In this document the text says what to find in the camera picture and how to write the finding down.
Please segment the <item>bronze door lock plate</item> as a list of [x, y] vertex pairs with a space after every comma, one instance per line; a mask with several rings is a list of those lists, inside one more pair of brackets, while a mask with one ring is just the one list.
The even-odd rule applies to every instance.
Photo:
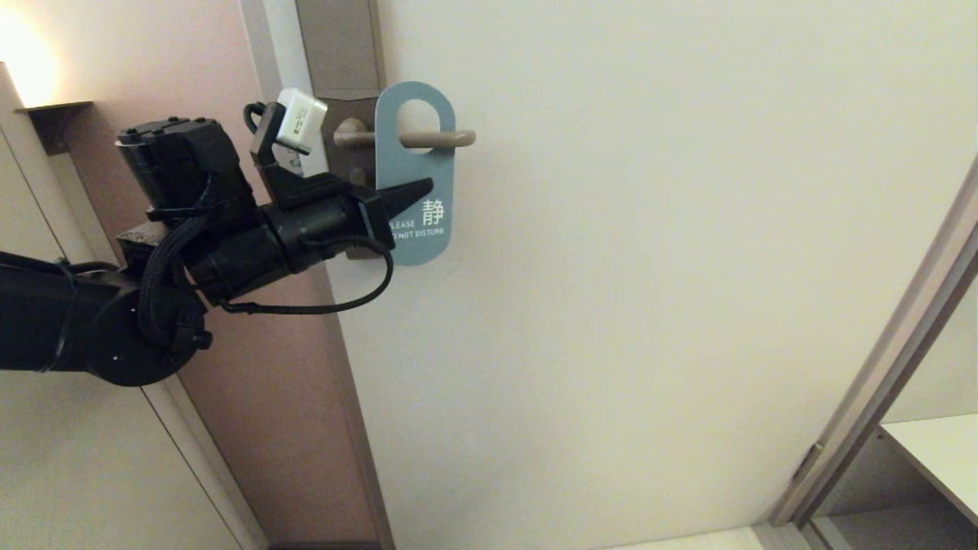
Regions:
[[374, 130], [385, 87], [377, 0], [296, 0], [296, 9], [313, 94], [328, 106], [322, 142], [329, 171], [349, 181], [349, 171], [363, 167], [374, 189], [374, 146], [338, 147], [332, 135], [346, 118]]

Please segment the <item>cream wardrobe panel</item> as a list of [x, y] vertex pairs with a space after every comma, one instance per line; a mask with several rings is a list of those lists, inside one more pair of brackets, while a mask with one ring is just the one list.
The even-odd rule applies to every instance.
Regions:
[[[70, 159], [50, 157], [0, 62], [0, 251], [115, 252]], [[178, 378], [122, 389], [0, 371], [0, 550], [267, 550]]]

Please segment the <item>white closet shelf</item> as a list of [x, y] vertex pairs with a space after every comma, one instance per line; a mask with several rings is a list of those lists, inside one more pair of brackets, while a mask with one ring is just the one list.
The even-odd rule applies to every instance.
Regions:
[[883, 434], [978, 529], [978, 413], [884, 422]]

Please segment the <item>white door hanger sign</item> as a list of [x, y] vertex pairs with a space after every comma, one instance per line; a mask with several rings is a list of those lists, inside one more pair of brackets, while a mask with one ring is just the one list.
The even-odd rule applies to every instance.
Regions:
[[396, 266], [429, 264], [447, 250], [453, 234], [455, 151], [426, 146], [424, 154], [410, 152], [399, 137], [398, 112], [405, 103], [429, 104], [441, 131], [455, 130], [453, 105], [436, 87], [423, 82], [399, 82], [385, 89], [376, 104], [376, 186], [394, 186], [430, 179], [431, 192], [405, 212], [390, 217]]

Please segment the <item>cream white door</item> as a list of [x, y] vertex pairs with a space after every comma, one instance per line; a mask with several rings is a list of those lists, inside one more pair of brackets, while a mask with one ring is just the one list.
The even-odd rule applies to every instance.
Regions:
[[978, 0], [378, 0], [449, 247], [340, 318], [396, 550], [759, 521], [976, 150]]

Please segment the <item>taupe frame hinge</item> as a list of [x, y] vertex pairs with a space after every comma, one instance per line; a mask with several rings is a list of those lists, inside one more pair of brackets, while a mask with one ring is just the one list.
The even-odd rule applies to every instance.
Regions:
[[811, 467], [817, 462], [818, 457], [820, 457], [822, 450], [824, 450], [824, 445], [821, 442], [815, 442], [806, 451], [802, 461], [799, 463], [798, 467], [795, 469], [792, 475], [792, 483], [799, 483], [804, 477], [809, 474]]

